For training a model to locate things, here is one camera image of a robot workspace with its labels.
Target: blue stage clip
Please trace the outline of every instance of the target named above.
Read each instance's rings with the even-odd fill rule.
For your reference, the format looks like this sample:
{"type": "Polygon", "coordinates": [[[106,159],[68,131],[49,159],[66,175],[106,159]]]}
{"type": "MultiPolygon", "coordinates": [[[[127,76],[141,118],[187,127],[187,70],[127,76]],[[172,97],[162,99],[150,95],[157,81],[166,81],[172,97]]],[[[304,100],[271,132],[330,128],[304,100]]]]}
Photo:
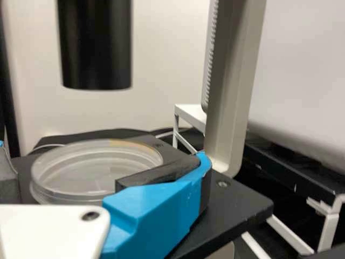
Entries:
{"type": "Polygon", "coordinates": [[[201,183],[211,169],[203,153],[198,168],[175,182],[135,186],[103,199],[111,227],[102,259],[162,259],[199,216],[201,183]]]}

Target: petri dish lid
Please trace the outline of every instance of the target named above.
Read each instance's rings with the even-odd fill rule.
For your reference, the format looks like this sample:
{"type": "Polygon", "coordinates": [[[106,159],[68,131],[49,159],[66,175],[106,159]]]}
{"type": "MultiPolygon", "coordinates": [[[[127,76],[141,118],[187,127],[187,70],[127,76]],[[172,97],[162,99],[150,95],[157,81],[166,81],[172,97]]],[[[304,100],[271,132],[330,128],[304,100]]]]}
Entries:
{"type": "Polygon", "coordinates": [[[163,164],[145,144],[102,139],[75,142],[40,156],[32,165],[30,191],[41,204],[101,205],[115,179],[163,164]]]}

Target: black screw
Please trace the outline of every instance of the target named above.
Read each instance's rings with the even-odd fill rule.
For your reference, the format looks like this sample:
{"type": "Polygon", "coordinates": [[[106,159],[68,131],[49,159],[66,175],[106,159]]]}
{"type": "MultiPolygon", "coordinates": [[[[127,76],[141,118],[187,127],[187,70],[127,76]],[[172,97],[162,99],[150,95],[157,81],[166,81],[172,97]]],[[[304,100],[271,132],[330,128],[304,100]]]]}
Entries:
{"type": "Polygon", "coordinates": [[[217,182],[217,184],[219,187],[222,187],[222,188],[226,188],[230,185],[228,182],[224,182],[224,181],[219,181],[217,182]]]}
{"type": "Polygon", "coordinates": [[[84,221],[92,221],[95,220],[99,217],[99,213],[98,212],[88,212],[86,214],[84,214],[81,219],[84,221]]]}

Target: white cable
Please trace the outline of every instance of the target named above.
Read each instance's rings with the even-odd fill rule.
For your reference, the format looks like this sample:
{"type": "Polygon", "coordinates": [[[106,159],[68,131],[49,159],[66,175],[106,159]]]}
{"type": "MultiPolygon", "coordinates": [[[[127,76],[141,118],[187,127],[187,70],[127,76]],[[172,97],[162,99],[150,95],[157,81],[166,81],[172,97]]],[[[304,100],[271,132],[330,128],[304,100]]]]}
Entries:
{"type": "MultiPolygon", "coordinates": [[[[182,129],[182,130],[180,130],[180,131],[178,131],[178,132],[181,133],[181,132],[185,132],[185,131],[187,131],[187,130],[190,130],[190,128],[185,128],[185,129],[182,129]]],[[[164,133],[162,133],[162,134],[155,135],[155,137],[156,137],[157,139],[160,139],[160,138],[164,138],[164,137],[170,136],[170,135],[172,135],[173,133],[174,133],[174,131],[164,132],[164,133]]]]}
{"type": "Polygon", "coordinates": [[[41,149],[41,148],[45,148],[45,147],[64,147],[64,146],[65,146],[64,144],[46,144],[46,145],[41,145],[41,146],[35,147],[35,148],[31,151],[31,153],[34,152],[34,151],[36,151],[36,150],[39,150],[39,149],[41,149]]]}
{"type": "Polygon", "coordinates": [[[18,175],[17,170],[14,168],[14,166],[13,166],[12,163],[11,163],[11,158],[10,158],[9,154],[7,153],[6,148],[5,148],[4,146],[3,146],[2,148],[4,149],[4,152],[5,152],[5,156],[6,156],[7,162],[9,163],[11,169],[18,175]]]}

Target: white background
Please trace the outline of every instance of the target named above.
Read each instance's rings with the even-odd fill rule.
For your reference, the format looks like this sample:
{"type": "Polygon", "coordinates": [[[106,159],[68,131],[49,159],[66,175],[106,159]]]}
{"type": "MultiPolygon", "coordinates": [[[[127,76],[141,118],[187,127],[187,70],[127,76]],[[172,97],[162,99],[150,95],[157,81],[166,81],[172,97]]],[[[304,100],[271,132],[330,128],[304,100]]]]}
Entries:
{"type": "MultiPolygon", "coordinates": [[[[3,0],[23,154],[45,135],[171,126],[174,103],[200,102],[209,0],[133,0],[133,89],[98,93],[61,86],[54,6],[3,0]]],[[[252,128],[345,158],[344,10],[343,0],[267,0],[252,128]]]]}

